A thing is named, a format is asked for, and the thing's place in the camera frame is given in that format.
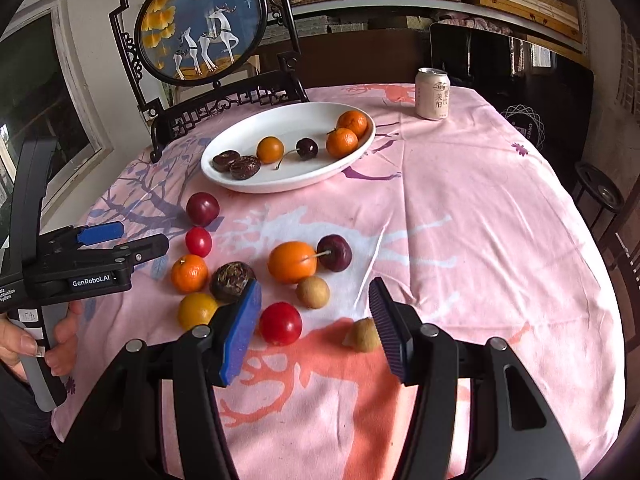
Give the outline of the tan longan fruit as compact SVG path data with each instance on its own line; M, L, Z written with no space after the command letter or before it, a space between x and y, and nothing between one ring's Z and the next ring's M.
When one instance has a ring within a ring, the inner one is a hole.
M312 310L322 309L331 298L329 285L318 276L307 276L300 280L295 292L302 305Z
M362 318L352 323L343 344L360 353L370 353L382 346L373 318Z

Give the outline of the red cherry tomato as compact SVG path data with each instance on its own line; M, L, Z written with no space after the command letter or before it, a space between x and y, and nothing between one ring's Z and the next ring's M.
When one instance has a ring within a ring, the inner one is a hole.
M194 226L184 237L184 244L191 255L205 258L209 255L213 248L213 240L209 232L200 226Z
M280 301L262 311L258 328L267 344L288 346L300 337L303 321L296 307Z

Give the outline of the yellow-orange round fruit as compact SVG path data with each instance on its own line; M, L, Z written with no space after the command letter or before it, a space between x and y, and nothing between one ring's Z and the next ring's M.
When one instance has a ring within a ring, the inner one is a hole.
M207 325L218 309L217 301L204 292L191 292L180 301L177 321L184 332Z

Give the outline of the orange mandarin with stem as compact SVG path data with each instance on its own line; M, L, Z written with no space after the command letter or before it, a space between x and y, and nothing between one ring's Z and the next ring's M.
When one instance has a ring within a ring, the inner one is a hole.
M199 292L207 284L209 277L205 260L197 255L180 257L170 270L170 280L177 292L190 294Z

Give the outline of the dark red plum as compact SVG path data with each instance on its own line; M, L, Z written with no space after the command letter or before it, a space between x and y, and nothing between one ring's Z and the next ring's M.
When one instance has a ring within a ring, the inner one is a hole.
M194 193L186 203L186 214L194 226L206 228L219 216L218 200L209 193Z

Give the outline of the dark brown water chestnut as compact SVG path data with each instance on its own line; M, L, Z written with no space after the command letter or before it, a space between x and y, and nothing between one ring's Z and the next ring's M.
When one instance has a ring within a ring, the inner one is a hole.
M256 156L240 156L229 167L230 176L234 180L244 181L254 177L262 168L262 163Z

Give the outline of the dark cherry with stem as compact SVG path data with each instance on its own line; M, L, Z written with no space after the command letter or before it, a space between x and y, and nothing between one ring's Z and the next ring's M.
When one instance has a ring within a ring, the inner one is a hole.
M318 156L319 147L318 147L318 144L314 142L314 140L312 140L311 138L299 139L295 144L295 148L285 152L282 155L282 157L277 163L276 169L280 168L286 156L292 155L292 154L297 155L300 160L303 160L304 162L306 162L306 160L311 160Z

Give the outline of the orange kumquat on table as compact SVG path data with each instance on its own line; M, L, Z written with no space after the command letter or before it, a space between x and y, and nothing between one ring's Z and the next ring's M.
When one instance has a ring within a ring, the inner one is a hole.
M269 274L280 284L297 284L317 271L314 248L304 242L285 242L273 248L268 257Z

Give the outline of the pink floral tablecloth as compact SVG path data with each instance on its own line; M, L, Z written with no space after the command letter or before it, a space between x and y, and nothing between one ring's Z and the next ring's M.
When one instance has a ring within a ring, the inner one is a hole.
M220 203L206 263L248 263L266 304L294 302L271 278L270 252L288 240L316 244L338 234L354 258L324 272L329 304L303 309L303 333L286 347L255 338L241 375L216 394L244 479L387 479L411 416L382 351L346 344L368 313L367 286L380 276L392 296L454 338L504 338L550 404L582 472L614 443L625 404L622 322L592 235L551 166L483 98L451 93L449 117L416 116L402 84L309 91L316 102L366 110L376 125L367 153L345 171L301 190L245 195L218 188L201 154L222 130L254 115L242 105L201 122L159 162L141 154L87 214L119 221L132 240L163 233L166 256L139 266L119 295L89 300L70 395L52 417L70 429L108 363L130 339L180 335L171 266L186 253L188 199Z

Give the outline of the small orange in plate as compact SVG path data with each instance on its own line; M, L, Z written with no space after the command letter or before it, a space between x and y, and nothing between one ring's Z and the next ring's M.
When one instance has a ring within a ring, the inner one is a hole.
M263 165L280 162L284 155L284 144L276 136L265 136L256 146L256 156Z

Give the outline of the mandarin in plate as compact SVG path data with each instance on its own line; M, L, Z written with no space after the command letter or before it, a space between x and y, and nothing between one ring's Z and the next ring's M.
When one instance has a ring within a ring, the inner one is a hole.
M361 139L367 133L369 123L365 114L358 110L348 110L337 119L336 126L339 129L349 129Z
M349 128L336 128L326 135L326 150L334 158L352 154L358 143L358 136Z

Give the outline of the mandarin in plate rear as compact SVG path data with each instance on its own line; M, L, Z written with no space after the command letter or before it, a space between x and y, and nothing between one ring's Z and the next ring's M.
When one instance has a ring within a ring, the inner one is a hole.
M348 110L337 119L336 126L339 129L349 129L361 139L367 133L369 123L365 114L358 110Z

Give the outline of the round deer painting screen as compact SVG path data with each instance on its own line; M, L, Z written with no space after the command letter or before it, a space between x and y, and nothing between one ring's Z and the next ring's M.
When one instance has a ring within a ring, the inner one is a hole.
M134 41L142 65L156 79L193 87L246 61L266 24L266 0L145 0Z

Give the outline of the round dark stool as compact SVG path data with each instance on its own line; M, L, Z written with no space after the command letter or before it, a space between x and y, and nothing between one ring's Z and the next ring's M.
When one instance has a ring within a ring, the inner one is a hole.
M572 199L591 233L601 219L612 221L622 210L622 192L602 170L590 162L576 162Z

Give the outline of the pale pink drink can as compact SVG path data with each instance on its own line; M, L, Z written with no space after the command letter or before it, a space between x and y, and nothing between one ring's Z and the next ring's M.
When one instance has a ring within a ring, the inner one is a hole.
M449 115L450 80L446 72L421 67L416 73L416 114L428 120Z

